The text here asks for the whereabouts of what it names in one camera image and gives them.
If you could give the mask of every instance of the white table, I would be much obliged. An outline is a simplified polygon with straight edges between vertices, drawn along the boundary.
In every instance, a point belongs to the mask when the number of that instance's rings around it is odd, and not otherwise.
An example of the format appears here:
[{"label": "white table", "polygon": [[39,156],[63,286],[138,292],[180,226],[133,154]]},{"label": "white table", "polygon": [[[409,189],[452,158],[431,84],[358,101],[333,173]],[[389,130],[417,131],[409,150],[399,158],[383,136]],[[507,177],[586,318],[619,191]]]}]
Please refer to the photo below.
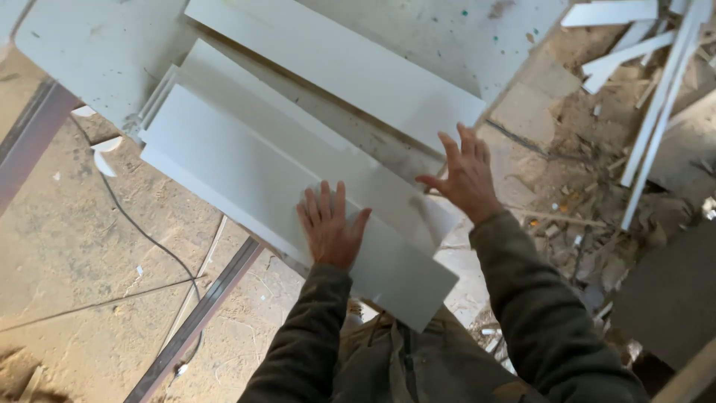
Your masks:
[{"label": "white table", "polygon": [[[0,15],[15,1],[0,0]],[[302,3],[481,97],[488,105],[569,5],[568,0]],[[205,38],[183,16],[185,4],[185,0],[70,0],[62,4],[37,0],[15,43],[86,104],[131,133],[133,119],[158,79],[171,63],[182,62],[197,37]],[[242,54],[234,52],[233,59],[406,180],[419,173],[437,172],[444,163],[439,156],[403,143],[372,119],[352,113]]]}]

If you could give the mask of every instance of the black cable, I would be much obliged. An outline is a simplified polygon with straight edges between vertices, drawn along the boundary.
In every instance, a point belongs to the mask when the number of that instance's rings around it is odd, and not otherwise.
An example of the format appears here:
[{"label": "black cable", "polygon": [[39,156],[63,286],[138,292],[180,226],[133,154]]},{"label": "black cable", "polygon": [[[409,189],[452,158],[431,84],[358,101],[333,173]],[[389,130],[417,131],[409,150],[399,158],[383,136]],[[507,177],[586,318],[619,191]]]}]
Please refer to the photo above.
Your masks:
[{"label": "black cable", "polygon": [[541,155],[548,161],[556,159],[556,158],[564,158],[564,159],[571,159],[571,160],[580,161],[580,162],[586,162],[585,158],[578,157],[578,156],[568,156],[568,155],[564,155],[564,154],[548,153],[548,152],[544,151],[542,148],[539,148],[538,146],[525,140],[524,138],[517,136],[515,133],[511,133],[510,131],[508,131],[504,127],[498,125],[497,123],[491,121],[490,119],[486,119],[485,122],[488,125],[496,128],[498,131],[500,131],[500,133],[505,135],[505,137],[507,137],[510,140],[514,141],[515,143],[521,145],[522,147],[527,148],[530,151],[534,151],[535,153]]},{"label": "black cable", "polygon": [[[74,122],[74,125],[77,126],[79,131],[82,132],[84,139],[87,140],[87,145],[91,146],[92,140],[90,139],[90,136],[87,134],[87,131],[85,131],[84,128],[79,124],[79,122],[77,122],[77,119],[75,119],[74,116],[70,115],[69,118],[70,118],[70,120],[72,120],[72,122]],[[120,210],[120,212],[122,213],[123,216],[125,216],[127,221],[129,221],[130,224],[133,225],[134,228],[136,228],[137,231],[139,231],[139,233],[142,234],[142,236],[144,238],[147,238],[156,247],[163,250],[167,255],[171,256],[172,259],[176,260],[179,263],[179,265],[181,265],[181,267],[184,269],[184,271],[186,271],[186,274],[188,274],[189,278],[191,279],[191,284],[194,287],[194,291],[196,292],[196,299],[201,300],[201,297],[199,294],[199,287],[196,285],[196,279],[195,279],[194,275],[191,274],[191,271],[189,270],[189,268],[184,264],[184,262],[181,261],[181,259],[177,255],[174,255],[169,249],[164,247],[164,245],[155,241],[154,238],[150,237],[146,232],[144,232],[143,229],[140,228],[140,226],[135,222],[135,220],[133,220],[132,217],[130,217],[130,215],[127,214],[127,212],[120,205],[120,202],[119,202],[119,200],[117,200],[117,196],[115,196],[115,193],[112,190],[110,183],[107,181],[107,177],[102,172],[100,172],[100,176],[102,177],[102,181],[105,183],[105,186],[107,187],[107,191],[110,193],[110,196],[112,197],[112,201],[115,203],[115,206],[117,206],[117,209]],[[203,340],[203,338],[204,338],[204,330],[202,329],[201,332],[199,332],[199,338],[198,338],[198,342],[196,344],[196,349],[194,349],[194,352],[191,354],[189,359],[184,363],[185,365],[188,365],[191,362],[191,360],[194,359],[194,356],[196,356],[197,351],[199,351],[199,348],[201,347],[201,341]]]}]

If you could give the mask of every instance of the person's right hand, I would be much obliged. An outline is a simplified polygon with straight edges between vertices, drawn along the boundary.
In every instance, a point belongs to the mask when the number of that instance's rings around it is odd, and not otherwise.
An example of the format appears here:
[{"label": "person's right hand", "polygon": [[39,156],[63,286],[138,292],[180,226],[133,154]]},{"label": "person's right hand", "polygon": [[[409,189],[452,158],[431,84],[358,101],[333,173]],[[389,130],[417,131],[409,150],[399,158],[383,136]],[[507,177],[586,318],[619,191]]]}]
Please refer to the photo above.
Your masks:
[{"label": "person's right hand", "polygon": [[462,151],[446,133],[437,134],[445,146],[447,179],[425,174],[419,175],[415,181],[427,185],[429,189],[437,189],[477,225],[504,211],[504,207],[495,195],[488,145],[475,138],[475,132],[462,123],[458,123],[458,133],[463,143]]}]

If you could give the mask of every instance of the person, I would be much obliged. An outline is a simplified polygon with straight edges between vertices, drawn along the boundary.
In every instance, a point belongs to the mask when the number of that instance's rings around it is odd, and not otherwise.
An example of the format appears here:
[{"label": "person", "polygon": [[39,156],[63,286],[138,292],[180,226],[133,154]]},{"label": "person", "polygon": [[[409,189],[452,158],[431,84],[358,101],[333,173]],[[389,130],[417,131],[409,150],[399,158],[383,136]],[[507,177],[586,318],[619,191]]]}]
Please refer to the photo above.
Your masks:
[{"label": "person", "polygon": [[490,152],[458,125],[461,147],[440,133],[447,179],[416,178],[473,222],[477,252],[519,377],[482,350],[443,306],[417,333],[382,313],[341,336],[370,210],[353,225],[338,183],[296,207],[314,258],[296,305],[239,402],[648,402],[638,378],[597,336],[591,318],[495,196]]}]

